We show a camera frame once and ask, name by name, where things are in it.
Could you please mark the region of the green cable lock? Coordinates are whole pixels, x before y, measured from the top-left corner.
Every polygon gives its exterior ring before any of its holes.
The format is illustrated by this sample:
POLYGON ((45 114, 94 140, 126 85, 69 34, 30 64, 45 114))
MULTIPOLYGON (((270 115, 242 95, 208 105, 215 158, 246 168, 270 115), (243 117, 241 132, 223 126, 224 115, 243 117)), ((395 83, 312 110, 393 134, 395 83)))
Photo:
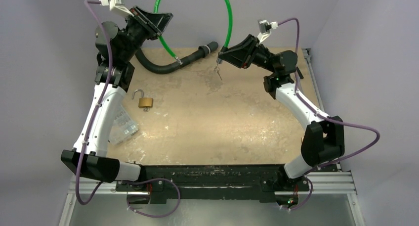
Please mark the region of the green cable lock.
POLYGON ((205 39, 215 38, 222 48, 230 45, 234 27, 234 15, 230 0, 155 0, 153 11, 170 6, 182 12, 175 28, 182 38, 196 40, 198 35, 205 39))

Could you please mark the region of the cable lock keys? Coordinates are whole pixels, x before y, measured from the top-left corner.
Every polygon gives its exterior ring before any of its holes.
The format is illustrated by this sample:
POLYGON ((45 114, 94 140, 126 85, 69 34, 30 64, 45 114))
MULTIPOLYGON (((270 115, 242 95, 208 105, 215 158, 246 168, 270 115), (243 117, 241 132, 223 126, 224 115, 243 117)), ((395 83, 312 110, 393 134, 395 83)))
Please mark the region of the cable lock keys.
POLYGON ((220 80, 222 80, 221 74, 220 74, 220 68, 219 68, 219 64, 217 63, 214 67, 214 72, 218 75, 218 77, 220 78, 220 80))

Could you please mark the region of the large brass padlock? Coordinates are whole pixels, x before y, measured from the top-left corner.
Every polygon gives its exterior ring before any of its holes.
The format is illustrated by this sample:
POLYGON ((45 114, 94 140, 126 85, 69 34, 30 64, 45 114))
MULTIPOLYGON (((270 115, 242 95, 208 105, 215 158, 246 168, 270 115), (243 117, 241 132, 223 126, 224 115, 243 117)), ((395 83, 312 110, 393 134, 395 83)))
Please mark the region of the large brass padlock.
POLYGON ((136 90, 134 90, 133 93, 132 93, 131 99, 134 100, 135 94, 137 92, 140 92, 140 95, 141 95, 141 97, 138 100, 138 107, 139 108, 143 108, 143 109, 145 107, 152 108, 153 107, 153 103, 154 103, 153 98, 151 98, 151 97, 145 97, 144 96, 144 91, 142 89, 136 89, 136 90))

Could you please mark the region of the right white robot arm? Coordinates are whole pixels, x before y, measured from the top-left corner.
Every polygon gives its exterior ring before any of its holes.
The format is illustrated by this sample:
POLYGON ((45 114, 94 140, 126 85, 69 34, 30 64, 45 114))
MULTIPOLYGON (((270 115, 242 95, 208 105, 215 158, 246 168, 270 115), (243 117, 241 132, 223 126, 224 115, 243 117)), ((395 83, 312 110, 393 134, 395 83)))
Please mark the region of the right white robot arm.
POLYGON ((295 51, 271 53, 257 37, 248 35, 238 45, 223 48, 218 58, 237 68, 246 69, 253 64, 270 71, 271 75, 263 78, 265 91, 288 108, 305 130, 300 154, 279 169, 277 183, 280 188, 291 189, 297 178, 309 170, 344 154, 343 127, 337 124, 341 118, 329 117, 317 108, 291 78, 297 71, 295 51))

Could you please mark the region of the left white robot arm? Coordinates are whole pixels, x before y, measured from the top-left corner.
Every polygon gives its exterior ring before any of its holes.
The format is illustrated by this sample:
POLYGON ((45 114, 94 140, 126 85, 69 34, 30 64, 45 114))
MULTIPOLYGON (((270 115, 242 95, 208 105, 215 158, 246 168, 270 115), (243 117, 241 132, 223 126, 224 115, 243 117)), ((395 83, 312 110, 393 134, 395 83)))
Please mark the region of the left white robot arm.
POLYGON ((98 67, 92 104, 72 150, 61 154, 61 161, 75 175, 102 182, 128 181, 136 191, 147 186, 140 165, 107 157, 108 141, 133 76, 130 60, 145 40, 161 36, 172 18, 172 13, 151 13, 134 6, 123 29, 111 21, 95 29, 98 67))

